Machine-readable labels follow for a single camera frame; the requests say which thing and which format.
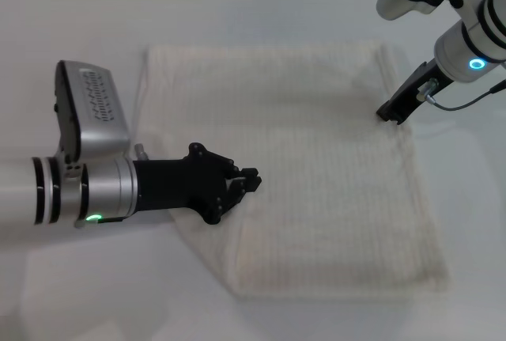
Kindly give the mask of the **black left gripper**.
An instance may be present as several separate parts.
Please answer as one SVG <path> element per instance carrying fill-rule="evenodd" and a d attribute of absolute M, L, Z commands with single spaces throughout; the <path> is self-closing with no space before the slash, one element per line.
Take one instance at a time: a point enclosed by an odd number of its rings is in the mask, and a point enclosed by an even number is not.
<path fill-rule="evenodd" d="M 262 183 L 257 169 L 236 169 L 232 160 L 200 143 L 190 144 L 179 160 L 135 161 L 134 169 L 137 212 L 187 208 L 206 223 L 218 223 Z"/>

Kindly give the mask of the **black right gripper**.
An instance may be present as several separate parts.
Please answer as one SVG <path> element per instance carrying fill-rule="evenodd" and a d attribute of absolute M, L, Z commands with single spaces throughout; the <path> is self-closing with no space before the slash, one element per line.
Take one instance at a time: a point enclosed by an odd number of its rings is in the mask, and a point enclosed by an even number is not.
<path fill-rule="evenodd" d="M 395 120 L 397 124 L 404 123 L 422 104 L 417 95 L 426 83 L 435 82 L 438 93 L 451 84 L 451 79 L 444 74 L 435 60 L 423 62 L 406 80 L 408 85 L 402 85 L 394 95 L 382 104 L 376 111 L 382 120 Z"/>

